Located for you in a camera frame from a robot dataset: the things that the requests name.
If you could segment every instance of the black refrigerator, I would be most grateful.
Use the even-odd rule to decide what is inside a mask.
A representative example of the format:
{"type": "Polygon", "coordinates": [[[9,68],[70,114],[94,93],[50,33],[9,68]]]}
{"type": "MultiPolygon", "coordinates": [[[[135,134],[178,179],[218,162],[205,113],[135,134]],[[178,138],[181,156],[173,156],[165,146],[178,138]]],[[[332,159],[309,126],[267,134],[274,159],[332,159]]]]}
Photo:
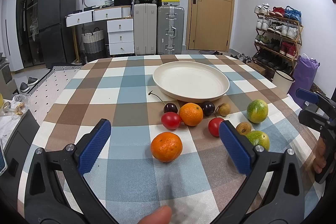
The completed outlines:
{"type": "Polygon", "coordinates": [[[76,10],[76,0],[39,0],[38,24],[45,65],[71,63],[75,59],[72,28],[65,16],[76,10]]]}

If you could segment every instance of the ceramic plate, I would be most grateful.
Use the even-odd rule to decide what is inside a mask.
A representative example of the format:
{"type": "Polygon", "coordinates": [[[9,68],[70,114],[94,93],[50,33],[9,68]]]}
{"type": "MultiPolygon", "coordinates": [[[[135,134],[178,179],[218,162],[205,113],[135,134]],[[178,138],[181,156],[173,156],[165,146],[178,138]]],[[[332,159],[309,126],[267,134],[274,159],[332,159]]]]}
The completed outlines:
{"type": "Polygon", "coordinates": [[[153,73],[153,80],[170,97],[193,103],[214,101],[230,87],[228,78],[221,71],[190,61],[160,65],[153,73]]]}

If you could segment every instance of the purple bag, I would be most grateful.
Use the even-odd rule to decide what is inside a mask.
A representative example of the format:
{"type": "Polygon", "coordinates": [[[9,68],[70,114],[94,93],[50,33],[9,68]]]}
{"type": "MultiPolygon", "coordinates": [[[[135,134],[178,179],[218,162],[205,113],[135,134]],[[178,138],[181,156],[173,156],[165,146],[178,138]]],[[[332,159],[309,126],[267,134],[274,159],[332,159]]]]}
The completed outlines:
{"type": "Polygon", "coordinates": [[[291,85],[288,93],[301,108],[305,101],[297,98],[295,93],[299,88],[310,90],[319,65],[320,63],[315,59],[308,58],[306,54],[299,55],[297,65],[293,72],[295,82],[291,85]]]}

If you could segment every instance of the tomato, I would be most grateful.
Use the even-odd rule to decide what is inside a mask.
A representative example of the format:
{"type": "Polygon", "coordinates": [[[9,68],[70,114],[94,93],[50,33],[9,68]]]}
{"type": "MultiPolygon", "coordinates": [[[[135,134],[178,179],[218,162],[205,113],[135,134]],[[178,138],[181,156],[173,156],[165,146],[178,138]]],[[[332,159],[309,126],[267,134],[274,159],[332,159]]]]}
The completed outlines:
{"type": "Polygon", "coordinates": [[[175,112],[166,112],[162,115],[161,122],[165,128],[173,130],[180,126],[181,117],[175,112]]]}
{"type": "Polygon", "coordinates": [[[223,118],[217,117],[217,118],[212,119],[209,122],[208,129],[209,129],[209,132],[211,133],[211,135],[219,137],[218,129],[219,129],[220,123],[223,122],[223,121],[224,121],[223,118]]]}

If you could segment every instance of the blue sneaker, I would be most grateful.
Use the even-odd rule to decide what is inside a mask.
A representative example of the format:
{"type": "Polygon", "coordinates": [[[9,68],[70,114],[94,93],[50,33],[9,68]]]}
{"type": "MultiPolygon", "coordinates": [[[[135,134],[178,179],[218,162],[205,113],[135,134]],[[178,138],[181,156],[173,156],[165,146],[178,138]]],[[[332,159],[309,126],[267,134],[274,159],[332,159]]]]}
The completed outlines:
{"type": "Polygon", "coordinates": [[[289,18],[298,21],[301,25],[301,12],[300,11],[293,10],[289,18]]]}
{"type": "Polygon", "coordinates": [[[287,6],[286,9],[285,9],[285,13],[283,14],[283,17],[290,18],[293,11],[294,11],[294,9],[292,7],[287,6]]]}

